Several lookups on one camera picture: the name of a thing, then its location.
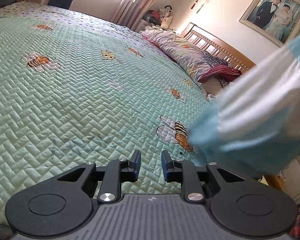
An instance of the bag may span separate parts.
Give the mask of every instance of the bag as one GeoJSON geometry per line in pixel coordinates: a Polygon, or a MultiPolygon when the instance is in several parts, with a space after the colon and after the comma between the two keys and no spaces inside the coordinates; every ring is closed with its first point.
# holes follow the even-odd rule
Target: bag
{"type": "Polygon", "coordinates": [[[164,9],[160,8],[159,14],[160,14],[160,21],[162,21],[160,27],[162,29],[168,29],[173,18],[172,7],[170,5],[167,5],[164,9]]]}

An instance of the bedsheet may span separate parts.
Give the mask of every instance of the bedsheet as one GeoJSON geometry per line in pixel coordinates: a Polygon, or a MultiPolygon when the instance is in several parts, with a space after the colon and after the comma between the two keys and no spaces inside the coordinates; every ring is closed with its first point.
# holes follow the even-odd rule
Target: bedsheet
{"type": "Polygon", "coordinates": [[[178,64],[127,28],[24,2],[0,9],[0,223],[16,192],[135,149],[139,179],[122,193],[179,192],[160,154],[196,159],[186,129],[208,104],[178,64]]]}

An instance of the groom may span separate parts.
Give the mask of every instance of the groom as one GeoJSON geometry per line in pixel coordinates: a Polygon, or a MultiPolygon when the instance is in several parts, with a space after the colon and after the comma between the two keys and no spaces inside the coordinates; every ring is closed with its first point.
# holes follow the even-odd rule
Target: groom
{"type": "Polygon", "coordinates": [[[281,0],[273,0],[272,2],[264,2],[262,5],[260,5],[257,11],[256,20],[253,22],[253,24],[263,29],[272,19],[272,16],[280,3],[281,0]]]}

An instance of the wooden headboard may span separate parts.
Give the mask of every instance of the wooden headboard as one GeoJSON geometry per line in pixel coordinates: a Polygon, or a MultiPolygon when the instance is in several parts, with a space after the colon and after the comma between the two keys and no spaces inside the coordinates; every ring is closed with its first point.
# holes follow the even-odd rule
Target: wooden headboard
{"type": "Polygon", "coordinates": [[[250,59],[231,47],[228,43],[193,23],[189,23],[180,36],[195,44],[201,50],[206,50],[213,56],[231,62],[233,68],[239,69],[242,73],[247,72],[255,65],[250,59]]]}

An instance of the ridged surface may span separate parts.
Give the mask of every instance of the ridged surface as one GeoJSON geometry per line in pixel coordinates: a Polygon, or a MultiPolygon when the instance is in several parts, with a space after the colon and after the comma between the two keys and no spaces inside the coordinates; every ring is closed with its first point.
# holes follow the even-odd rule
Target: ridged surface
{"type": "MultiPolygon", "coordinates": [[[[215,224],[202,205],[179,195],[125,195],[103,205],[84,228],[58,240],[244,240],[215,224]]],[[[280,236],[275,240],[289,240],[280,236]]]]}

